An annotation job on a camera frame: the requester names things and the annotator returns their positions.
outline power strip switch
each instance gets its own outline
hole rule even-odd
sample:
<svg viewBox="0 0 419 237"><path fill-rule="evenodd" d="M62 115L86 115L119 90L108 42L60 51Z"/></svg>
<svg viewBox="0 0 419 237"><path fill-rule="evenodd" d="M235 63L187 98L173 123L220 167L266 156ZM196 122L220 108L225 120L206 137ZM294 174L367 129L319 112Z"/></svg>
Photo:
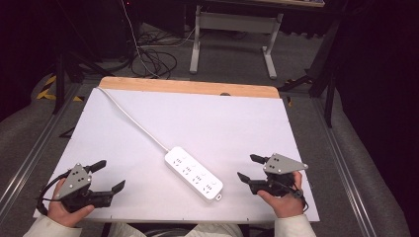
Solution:
<svg viewBox="0 0 419 237"><path fill-rule="evenodd" d="M164 157L166 165L205 201L221 199L222 181L182 147L176 146Z"/></svg>

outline white power strip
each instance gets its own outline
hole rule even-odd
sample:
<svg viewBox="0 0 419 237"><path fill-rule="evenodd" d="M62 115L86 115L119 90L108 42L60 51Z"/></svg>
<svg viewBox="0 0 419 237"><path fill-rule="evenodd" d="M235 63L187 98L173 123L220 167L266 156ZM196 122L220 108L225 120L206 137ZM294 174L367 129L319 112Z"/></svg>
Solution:
<svg viewBox="0 0 419 237"><path fill-rule="evenodd" d="M166 165L206 201L220 200L222 181L182 147L176 146L164 157Z"/></svg>

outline human hand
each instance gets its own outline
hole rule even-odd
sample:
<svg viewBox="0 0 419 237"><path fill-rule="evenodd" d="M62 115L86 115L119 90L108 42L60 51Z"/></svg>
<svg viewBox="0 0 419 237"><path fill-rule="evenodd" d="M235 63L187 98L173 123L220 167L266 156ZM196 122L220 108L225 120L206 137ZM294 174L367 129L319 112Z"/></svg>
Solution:
<svg viewBox="0 0 419 237"><path fill-rule="evenodd" d="M55 186L55 190L53 192L54 197L58 194L58 191L64 182L65 179L61 179ZM77 211L74 211L73 213L70 213L65 209L61 201L51 201L48 208L48 217L63 226L72 228L80 220L89 215L94 209L95 206L87 205Z"/></svg>
<svg viewBox="0 0 419 237"><path fill-rule="evenodd" d="M296 188L301 190L302 174L298 171L293 172ZM283 197L273 197L268 192L258 191L260 196L268 205L270 205L278 218L287 218L301 215L304 213L303 202L301 198L295 198L292 194Z"/></svg>

